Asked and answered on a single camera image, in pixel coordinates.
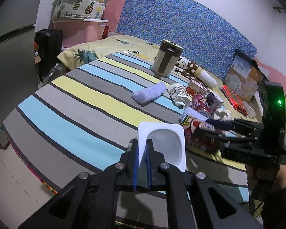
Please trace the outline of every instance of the red can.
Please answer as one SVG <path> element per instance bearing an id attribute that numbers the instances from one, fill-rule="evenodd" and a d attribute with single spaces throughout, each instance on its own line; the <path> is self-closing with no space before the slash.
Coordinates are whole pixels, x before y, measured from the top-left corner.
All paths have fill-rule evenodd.
<path id="1" fill-rule="evenodd" d="M 208 102 L 207 102 L 206 98 L 204 98 L 202 95 L 196 95 L 193 97 L 192 108 L 207 118 L 211 117 Z"/>

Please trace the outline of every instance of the blue polka dot headboard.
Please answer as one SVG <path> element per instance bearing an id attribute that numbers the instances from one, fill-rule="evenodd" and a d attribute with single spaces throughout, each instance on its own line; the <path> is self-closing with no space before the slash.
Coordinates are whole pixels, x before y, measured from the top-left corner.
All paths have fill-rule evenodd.
<path id="1" fill-rule="evenodd" d="M 193 0 L 126 0 L 117 32 L 157 45 L 171 40 L 184 48 L 182 56 L 221 80 L 235 49 L 252 58 L 257 52 L 236 28 Z"/>

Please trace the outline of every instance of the beige tumbler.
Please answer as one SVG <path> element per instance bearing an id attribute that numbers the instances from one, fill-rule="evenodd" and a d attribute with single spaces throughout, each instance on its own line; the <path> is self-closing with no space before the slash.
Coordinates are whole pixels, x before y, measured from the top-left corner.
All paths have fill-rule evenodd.
<path id="1" fill-rule="evenodd" d="M 161 77 L 168 77 L 177 63 L 183 48 L 169 40 L 163 40 L 152 70 Z"/>

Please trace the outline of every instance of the white wall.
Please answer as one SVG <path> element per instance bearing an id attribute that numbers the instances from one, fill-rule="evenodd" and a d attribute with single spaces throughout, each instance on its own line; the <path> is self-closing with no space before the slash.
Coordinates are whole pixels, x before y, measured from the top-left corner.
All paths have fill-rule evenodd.
<path id="1" fill-rule="evenodd" d="M 54 2 L 55 0 L 40 0 L 39 9 L 37 13 L 37 20 L 35 25 L 36 31 L 49 28 Z"/>
<path id="2" fill-rule="evenodd" d="M 47 28 L 50 22 L 52 2 L 41 0 L 37 16 L 37 29 Z M 286 18 L 277 17 L 273 6 L 280 6 L 277 0 L 194 0 L 219 14 L 239 30 L 257 49 L 256 57 L 266 65 L 280 70 L 284 62 L 286 75 Z"/>
<path id="3" fill-rule="evenodd" d="M 286 76 L 286 13 L 284 11 L 276 12 L 268 43 L 258 60 Z"/>

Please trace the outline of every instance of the refrigerator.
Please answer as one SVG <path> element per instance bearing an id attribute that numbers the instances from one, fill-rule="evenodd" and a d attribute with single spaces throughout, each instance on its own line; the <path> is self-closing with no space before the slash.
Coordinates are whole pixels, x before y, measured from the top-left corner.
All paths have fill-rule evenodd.
<path id="1" fill-rule="evenodd" d="M 37 91 L 34 35 L 40 0 L 0 0 L 0 148 L 9 113 Z"/>

